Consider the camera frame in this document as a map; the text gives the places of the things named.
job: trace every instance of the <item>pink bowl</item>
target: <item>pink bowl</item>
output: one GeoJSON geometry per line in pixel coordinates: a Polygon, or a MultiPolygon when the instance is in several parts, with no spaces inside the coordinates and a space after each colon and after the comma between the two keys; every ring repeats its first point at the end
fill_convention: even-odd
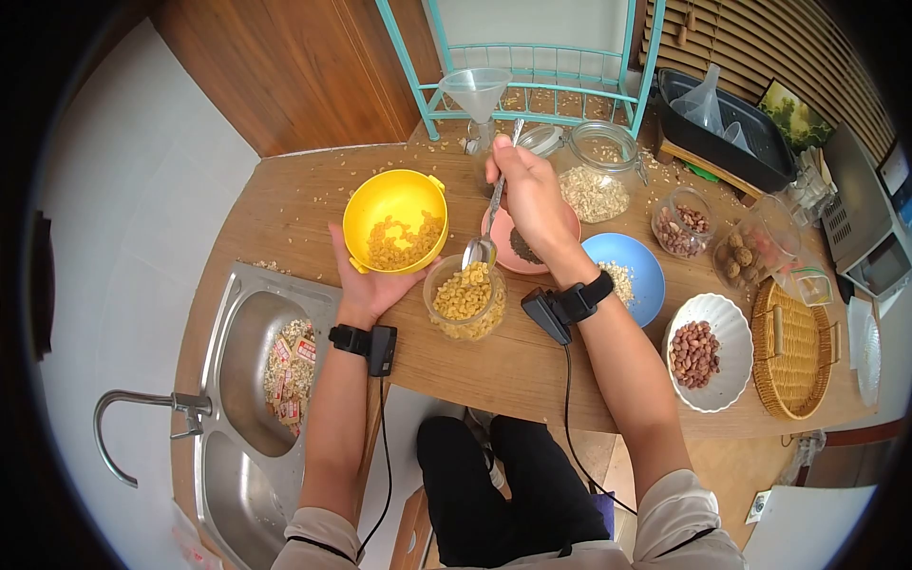
{"type": "MultiPolygon", "coordinates": [[[[583,232],[579,223],[579,218],[576,217],[576,212],[573,211],[570,204],[566,202],[561,203],[564,205],[564,223],[570,228],[570,232],[576,236],[576,240],[579,241],[583,232]]],[[[484,232],[487,229],[485,226],[487,225],[488,213],[490,211],[491,208],[484,211],[484,216],[482,217],[482,235],[484,235],[484,232]]],[[[514,227],[513,218],[510,217],[510,214],[507,213],[504,208],[498,210],[494,215],[494,226],[491,229],[491,239],[494,241],[494,245],[497,246],[497,264],[508,271],[521,275],[542,275],[548,273],[548,267],[545,264],[536,265],[529,263],[513,252],[513,248],[510,246],[510,232],[514,227]]]]}

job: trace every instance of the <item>elbow pasta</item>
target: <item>elbow pasta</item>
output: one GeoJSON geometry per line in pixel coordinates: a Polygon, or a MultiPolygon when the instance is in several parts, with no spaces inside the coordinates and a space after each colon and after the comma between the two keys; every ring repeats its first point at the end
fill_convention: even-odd
{"type": "Polygon", "coordinates": [[[372,268],[381,271],[405,269],[430,253],[443,233],[443,218],[435,218],[424,210],[421,215],[424,216],[424,223],[418,233],[410,232],[411,226],[407,223],[394,222],[392,216],[374,226],[368,238],[368,261],[372,268]],[[401,229],[400,236],[387,236],[387,230],[395,226],[401,229]],[[398,239],[405,240],[410,246],[399,247],[396,245],[398,239]]]}
{"type": "Polygon", "coordinates": [[[499,272],[492,274],[486,263],[472,262],[437,287],[433,307],[443,318],[431,315],[430,322],[447,336],[470,340],[482,338],[503,320],[506,310],[503,277],[499,272]]]}

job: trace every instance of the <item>microwave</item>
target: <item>microwave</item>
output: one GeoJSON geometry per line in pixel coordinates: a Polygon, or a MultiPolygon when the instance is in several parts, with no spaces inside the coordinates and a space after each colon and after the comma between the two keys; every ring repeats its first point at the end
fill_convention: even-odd
{"type": "Polygon", "coordinates": [[[824,157],[837,193],[821,223],[836,272],[884,299],[912,276],[908,230],[896,216],[874,157],[847,124],[826,142],[824,157]]]}

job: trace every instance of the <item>yellow bowl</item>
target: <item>yellow bowl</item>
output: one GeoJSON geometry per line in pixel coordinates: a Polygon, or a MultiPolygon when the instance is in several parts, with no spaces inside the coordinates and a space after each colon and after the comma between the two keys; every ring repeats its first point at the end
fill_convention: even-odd
{"type": "MultiPolygon", "coordinates": [[[[360,273],[367,273],[369,269],[378,273],[405,275],[427,267],[440,254],[450,230],[450,216],[443,191],[443,183],[433,176],[407,170],[381,172],[361,184],[348,201],[342,218],[345,245],[351,254],[348,261],[360,273]],[[394,221],[407,223],[411,226],[411,231],[417,232],[424,223],[422,210],[435,218],[443,218],[443,232],[430,252],[402,269],[382,270],[371,267],[368,262],[368,238],[374,226],[383,222],[387,216],[392,216],[394,221]]],[[[409,247],[405,240],[397,240],[397,245],[409,247]]]]}

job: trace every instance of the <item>faucet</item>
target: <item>faucet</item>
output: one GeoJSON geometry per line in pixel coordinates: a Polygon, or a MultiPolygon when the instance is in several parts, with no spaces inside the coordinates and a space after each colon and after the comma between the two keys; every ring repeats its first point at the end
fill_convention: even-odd
{"type": "Polygon", "coordinates": [[[168,406],[174,411],[182,411],[186,415],[187,430],[184,433],[173,433],[172,440],[179,440],[194,435],[202,435],[202,423],[199,414],[206,416],[212,415],[212,400],[205,396],[191,396],[190,394],[181,394],[172,392],[170,396],[159,396],[157,394],[143,394],[141,392],[130,392],[127,390],[109,390],[98,399],[95,405],[95,444],[98,445],[98,453],[101,453],[101,459],[104,460],[108,469],[114,473],[114,476],[126,483],[133,489],[137,484],[135,477],[130,477],[127,473],[120,470],[114,464],[105,448],[105,442],[101,439],[101,416],[105,409],[116,401],[133,402],[136,404],[151,404],[152,406],[168,406]]]}

